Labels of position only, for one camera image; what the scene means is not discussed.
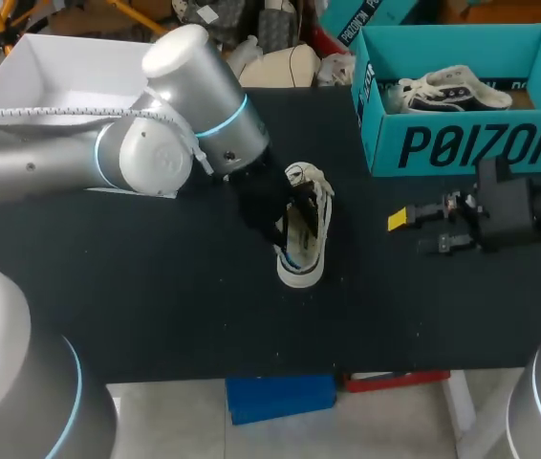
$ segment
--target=black table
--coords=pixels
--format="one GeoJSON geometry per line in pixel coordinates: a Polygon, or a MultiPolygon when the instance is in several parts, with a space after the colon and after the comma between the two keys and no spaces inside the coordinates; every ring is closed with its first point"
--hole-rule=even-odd
{"type": "Polygon", "coordinates": [[[284,286],[226,186],[177,200],[82,191],[0,207],[0,271],[36,320],[107,383],[527,362],[541,245],[421,257],[421,232],[385,232],[388,214],[472,177],[373,179],[347,89],[250,94],[276,155],[335,188],[323,281],[284,286]]]}

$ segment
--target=white cable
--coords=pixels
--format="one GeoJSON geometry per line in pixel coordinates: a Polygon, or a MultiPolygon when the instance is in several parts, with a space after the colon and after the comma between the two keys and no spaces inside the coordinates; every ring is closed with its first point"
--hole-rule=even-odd
{"type": "Polygon", "coordinates": [[[0,108],[0,120],[22,117],[44,116],[92,116],[92,117],[127,117],[145,118],[163,122],[175,122],[173,118],[164,113],[146,112],[130,108],[56,108],[56,107],[25,107],[25,108],[0,108]]]}

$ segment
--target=cardboard box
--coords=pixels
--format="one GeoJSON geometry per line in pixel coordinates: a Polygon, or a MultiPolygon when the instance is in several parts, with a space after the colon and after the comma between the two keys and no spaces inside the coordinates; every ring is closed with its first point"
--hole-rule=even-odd
{"type": "Polygon", "coordinates": [[[363,26],[391,26],[403,23],[417,0],[331,0],[319,18],[321,26],[351,48],[363,26]]]}
{"type": "Polygon", "coordinates": [[[500,154],[515,172],[541,172],[541,24],[366,27],[356,54],[352,96],[373,175],[470,174],[500,154]],[[457,64],[496,89],[527,88],[535,109],[385,112],[389,85],[457,64]]]}
{"type": "Polygon", "coordinates": [[[535,24],[541,22],[541,0],[443,0],[443,24],[535,24]]]}

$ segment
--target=table leg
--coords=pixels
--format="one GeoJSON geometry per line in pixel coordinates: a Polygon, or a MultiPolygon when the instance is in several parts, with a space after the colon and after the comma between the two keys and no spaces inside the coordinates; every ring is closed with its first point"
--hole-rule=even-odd
{"type": "Polygon", "coordinates": [[[523,368],[506,372],[479,413],[474,411],[464,371],[451,372],[451,378],[444,382],[444,395],[459,459],[485,459],[506,432],[509,397],[522,372],[523,368]]]}

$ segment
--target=white sneaker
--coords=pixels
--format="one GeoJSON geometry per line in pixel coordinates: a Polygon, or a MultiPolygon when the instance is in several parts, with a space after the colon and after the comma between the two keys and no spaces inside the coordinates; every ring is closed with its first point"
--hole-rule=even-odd
{"type": "Polygon", "coordinates": [[[420,79],[398,82],[403,113],[508,110],[512,98],[477,78],[465,65],[432,72],[420,79]]]}
{"type": "Polygon", "coordinates": [[[277,272],[288,286],[303,289],[314,285],[324,272],[324,251],[332,216],[332,197],[335,193],[324,173],[309,163],[294,163],[286,169],[292,186],[309,187],[311,204],[317,209],[317,237],[297,208],[288,205],[286,217],[277,222],[287,232],[285,252],[277,249],[277,272]]]}

